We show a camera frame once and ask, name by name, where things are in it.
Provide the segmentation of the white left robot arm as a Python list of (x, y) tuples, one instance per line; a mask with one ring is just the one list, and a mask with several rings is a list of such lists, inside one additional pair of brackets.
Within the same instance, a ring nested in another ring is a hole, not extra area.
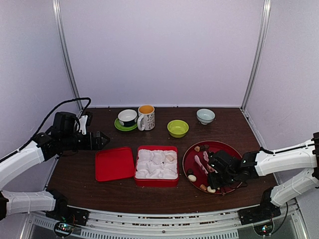
[(87, 131), (92, 116), (57, 112), (46, 132), (36, 133), (25, 146), (0, 160), (1, 219), (37, 211), (48, 212), (61, 221), (70, 219), (67, 198), (56, 190), (47, 190), (45, 184), (66, 151), (97, 151), (110, 142), (100, 131)]

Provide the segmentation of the light brown chocolate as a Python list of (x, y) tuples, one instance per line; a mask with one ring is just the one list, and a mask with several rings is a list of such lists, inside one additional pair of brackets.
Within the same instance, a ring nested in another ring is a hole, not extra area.
[(173, 162), (175, 160), (175, 157), (173, 155), (166, 155), (165, 158), (167, 162)]

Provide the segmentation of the red tin box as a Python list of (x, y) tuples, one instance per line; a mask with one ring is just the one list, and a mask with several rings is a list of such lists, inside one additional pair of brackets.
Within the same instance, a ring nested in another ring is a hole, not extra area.
[(175, 146), (143, 145), (138, 148), (134, 180), (140, 187), (175, 187), (179, 181)]

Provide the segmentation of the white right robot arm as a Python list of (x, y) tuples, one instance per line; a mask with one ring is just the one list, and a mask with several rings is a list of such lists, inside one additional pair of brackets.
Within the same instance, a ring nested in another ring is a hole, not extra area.
[(302, 169), (296, 176), (283, 184), (265, 191), (263, 203), (256, 208), (259, 219), (267, 219), (274, 211), (290, 199), (319, 185), (319, 134), (304, 143), (273, 151), (260, 148), (246, 152), (241, 160), (220, 150), (209, 157), (208, 184), (212, 189), (245, 182), (268, 174), (293, 169)]

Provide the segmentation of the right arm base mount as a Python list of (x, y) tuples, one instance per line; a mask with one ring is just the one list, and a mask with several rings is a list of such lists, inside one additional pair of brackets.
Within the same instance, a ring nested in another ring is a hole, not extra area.
[(241, 225), (252, 224), (257, 235), (266, 237), (275, 231), (273, 219), (281, 215), (278, 207), (255, 206), (238, 211)]

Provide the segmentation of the red tin lid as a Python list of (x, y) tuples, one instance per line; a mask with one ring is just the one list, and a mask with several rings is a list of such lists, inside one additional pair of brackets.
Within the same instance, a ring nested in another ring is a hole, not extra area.
[(101, 150), (95, 155), (95, 179), (98, 182), (132, 178), (134, 173), (135, 165), (130, 147)]

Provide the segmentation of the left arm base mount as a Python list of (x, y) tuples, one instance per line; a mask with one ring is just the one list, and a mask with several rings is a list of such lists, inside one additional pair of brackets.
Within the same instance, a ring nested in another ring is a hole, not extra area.
[(67, 207), (64, 212), (51, 211), (46, 212), (45, 215), (57, 221), (53, 226), (53, 231), (58, 237), (65, 238), (79, 231), (81, 226), (86, 226), (89, 211)]

